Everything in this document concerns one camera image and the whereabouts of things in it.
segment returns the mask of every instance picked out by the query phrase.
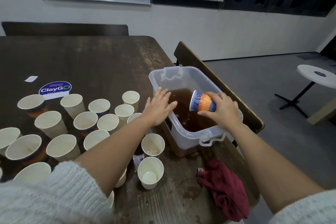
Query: red cloth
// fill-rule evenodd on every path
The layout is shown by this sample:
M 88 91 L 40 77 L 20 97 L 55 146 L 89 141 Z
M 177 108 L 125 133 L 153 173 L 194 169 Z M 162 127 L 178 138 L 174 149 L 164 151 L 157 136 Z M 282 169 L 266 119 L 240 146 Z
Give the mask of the red cloth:
M 210 189 L 216 205 L 230 220 L 239 222 L 249 216 L 249 200 L 243 183 L 224 163 L 213 159 L 197 176 L 197 182 Z

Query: tea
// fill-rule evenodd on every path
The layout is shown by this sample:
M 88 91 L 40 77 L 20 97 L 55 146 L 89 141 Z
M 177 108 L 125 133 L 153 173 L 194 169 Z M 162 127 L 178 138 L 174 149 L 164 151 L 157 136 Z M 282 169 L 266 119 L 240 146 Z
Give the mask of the tea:
M 172 90 L 169 103 L 177 101 L 177 106 L 173 110 L 182 127 L 190 132 L 197 132 L 206 128 L 216 126 L 213 120 L 200 116 L 197 112 L 189 111 L 189 104 L 193 92 L 189 89 Z

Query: white paper cup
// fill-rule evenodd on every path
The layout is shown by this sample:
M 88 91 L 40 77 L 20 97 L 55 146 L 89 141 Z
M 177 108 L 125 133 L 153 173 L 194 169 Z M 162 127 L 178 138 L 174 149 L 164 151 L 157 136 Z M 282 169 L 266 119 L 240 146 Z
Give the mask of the white paper cup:
M 37 118 L 39 115 L 48 111 L 44 97 L 39 94 L 24 97 L 18 102 L 17 107 L 27 111 L 28 115 L 33 118 Z
M 114 112 L 119 117 L 119 127 L 123 127 L 127 124 L 129 116 L 134 113 L 134 107 L 131 105 L 118 105 Z
M 105 138 L 109 137 L 110 134 L 106 130 L 96 130 L 88 134 L 87 137 L 84 139 L 84 148 L 88 150 L 95 146 L 96 144 L 103 141 Z
M 45 148 L 42 148 L 42 138 L 38 135 L 19 137 L 5 152 L 6 158 L 18 160 L 27 165 L 48 160 Z
M 115 114 L 102 116 L 97 123 L 98 129 L 106 130 L 110 135 L 118 130 L 119 118 Z
M 142 139 L 141 148 L 145 154 L 156 157 L 165 149 L 165 141 L 158 134 L 149 134 Z
M 51 173 L 51 167 L 44 162 L 37 162 L 21 170 L 15 177 L 14 181 L 38 184 L 45 180 Z
M 134 107 L 134 112 L 138 111 L 140 95 L 136 91 L 126 91 L 123 94 L 123 101 L 126 105 L 131 105 Z
M 49 111 L 41 114 L 36 118 L 34 124 L 36 128 L 42 130 L 42 132 L 51 139 L 68 133 L 62 115 L 57 111 Z
M 83 112 L 73 120 L 73 126 L 87 136 L 97 128 L 98 115 L 94 112 Z
M 119 188 L 121 187 L 122 185 L 124 185 L 125 181 L 126 181 L 126 171 L 127 171 L 127 167 L 123 173 L 123 175 L 120 177 L 119 181 L 117 182 L 115 188 Z
M 7 147 L 19 137 L 22 137 L 18 128 L 0 129 L 0 154 L 5 156 Z
M 79 94 L 70 94 L 62 98 L 61 106 L 68 112 L 72 119 L 85 112 L 83 97 Z
M 127 124 L 130 123 L 132 120 L 134 120 L 136 117 L 139 117 L 141 114 L 142 114 L 141 112 L 137 112 L 129 116 L 127 119 Z
M 153 189 L 164 172 L 161 160 L 155 157 L 147 157 L 140 162 L 138 167 L 138 177 L 145 189 Z
M 66 134 L 55 137 L 50 141 L 47 146 L 47 154 L 62 162 L 76 159 L 81 155 L 81 152 L 76 137 Z
M 114 207 L 114 192 L 112 191 L 110 196 L 108 197 L 108 205 L 111 209 Z
M 95 112 L 98 117 L 104 116 L 109 113 L 111 104 L 106 99 L 96 99 L 89 104 L 89 110 Z

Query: gray floor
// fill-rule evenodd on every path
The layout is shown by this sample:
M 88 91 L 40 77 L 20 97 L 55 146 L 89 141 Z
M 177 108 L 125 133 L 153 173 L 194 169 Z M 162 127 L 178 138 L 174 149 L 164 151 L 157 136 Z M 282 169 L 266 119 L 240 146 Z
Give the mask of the gray floor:
M 336 62 L 319 54 L 289 54 L 235 60 L 209 61 L 206 65 L 228 85 L 265 123 L 259 133 L 268 144 L 326 188 L 336 187 L 336 126 L 328 121 L 309 124 L 294 108 L 282 111 L 285 102 L 275 93 L 293 99 L 309 80 L 296 71 L 300 64 L 336 73 Z M 336 90 L 315 84 L 298 104 L 313 114 L 336 96 Z M 272 217 L 265 201 L 245 224 L 264 224 Z

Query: hand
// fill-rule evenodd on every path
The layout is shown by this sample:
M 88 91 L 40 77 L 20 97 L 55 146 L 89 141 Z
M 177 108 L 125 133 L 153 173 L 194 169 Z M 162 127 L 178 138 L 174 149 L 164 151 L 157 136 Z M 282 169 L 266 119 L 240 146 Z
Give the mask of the hand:
M 208 117 L 215 121 L 222 129 L 225 129 L 230 133 L 233 129 L 242 125 L 240 114 L 238 111 L 238 104 L 236 101 L 232 101 L 230 97 L 220 92 L 215 94 L 213 92 L 207 92 L 213 101 L 215 101 L 217 107 L 215 112 L 199 111 L 197 114 Z
M 152 101 L 147 99 L 147 103 L 142 116 L 149 119 L 150 126 L 160 125 L 169 115 L 169 113 L 177 106 L 177 101 L 168 105 L 171 92 L 168 89 L 161 91 L 161 87 L 156 91 Z

